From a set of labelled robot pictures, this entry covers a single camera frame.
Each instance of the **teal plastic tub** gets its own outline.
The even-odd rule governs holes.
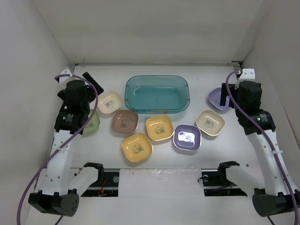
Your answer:
[[[179,113],[189,102],[188,83],[181,76],[134,76],[126,84],[126,107],[137,113]]]

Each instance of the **white floor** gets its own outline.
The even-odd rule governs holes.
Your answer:
[[[257,167],[258,162],[252,145],[238,124],[234,110],[218,111],[207,101],[208,94],[221,87],[232,67],[188,67],[188,66],[77,66],[76,75],[89,72],[105,91],[115,90],[124,98],[125,84],[135,75],[179,75],[189,85],[190,105],[178,114],[169,114],[173,126],[179,124],[195,125],[200,113],[213,109],[222,114],[226,125],[215,138],[203,134],[202,144],[194,154],[173,146],[172,138],[164,142],[154,142],[152,155],[140,163],[130,163],[122,151],[121,144],[130,135],[112,131],[113,115],[100,114],[99,130],[89,136],[82,136],[75,152],[72,167],[82,167],[86,162],[102,163],[104,168],[216,168],[220,162],[236,160],[241,165]],[[139,114],[136,133],[146,133],[146,119],[151,114]]]

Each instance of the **white wall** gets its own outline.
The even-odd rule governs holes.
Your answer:
[[[249,54],[272,0],[33,1],[70,62],[224,63]]]
[[[254,50],[243,67],[254,68],[262,83],[262,106],[277,126],[278,143],[300,187],[300,1],[274,0]]]
[[[21,194],[49,153],[53,78],[68,62],[30,0],[2,0],[0,29],[0,223],[15,225]]]

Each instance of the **lavender bowl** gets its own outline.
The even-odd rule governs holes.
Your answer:
[[[226,104],[225,106],[220,106],[220,99],[221,99],[221,89],[216,88],[214,89],[209,95],[208,100],[219,110],[226,110],[229,109],[229,96],[226,97]]]
[[[201,145],[201,131],[191,125],[178,125],[175,128],[173,143],[178,149],[195,151]]]

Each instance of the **bowl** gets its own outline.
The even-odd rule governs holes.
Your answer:
[[[191,125],[178,125],[175,128],[173,143],[178,149],[195,151],[201,145],[201,131]]]
[[[220,106],[222,88],[216,88],[208,95],[208,100],[219,110],[229,109],[229,96],[226,97],[225,106]]]
[[[179,113],[189,106],[188,83],[174,75],[140,75],[125,88],[125,105],[137,113]]]
[[[110,114],[120,109],[123,105],[123,100],[115,91],[108,91],[99,96],[98,108],[103,114]]]
[[[93,109],[90,110],[88,117],[91,116]],[[93,118],[89,121],[89,123],[84,127],[83,134],[88,134],[94,131],[97,131],[100,126],[100,118],[99,113],[96,111]]]
[[[172,121],[166,115],[148,118],[146,121],[146,128],[149,138],[154,141],[170,138],[174,133]]]
[[[153,146],[146,135],[137,133],[124,140],[122,149],[130,162],[137,163],[152,154]]]
[[[135,131],[139,116],[130,110],[116,111],[112,118],[112,129],[117,133],[130,134]]]
[[[196,120],[196,125],[204,133],[217,136],[225,126],[224,118],[210,109],[204,110]]]

